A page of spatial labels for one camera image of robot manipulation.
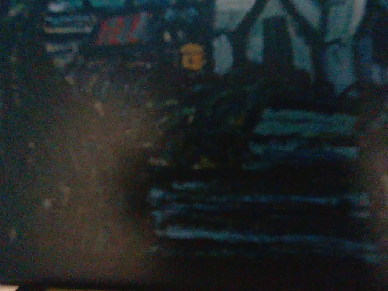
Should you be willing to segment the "starry night painting tin box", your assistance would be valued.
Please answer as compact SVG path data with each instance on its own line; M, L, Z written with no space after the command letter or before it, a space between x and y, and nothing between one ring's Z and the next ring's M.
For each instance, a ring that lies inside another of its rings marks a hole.
M0 289L388 291L379 0L0 0Z

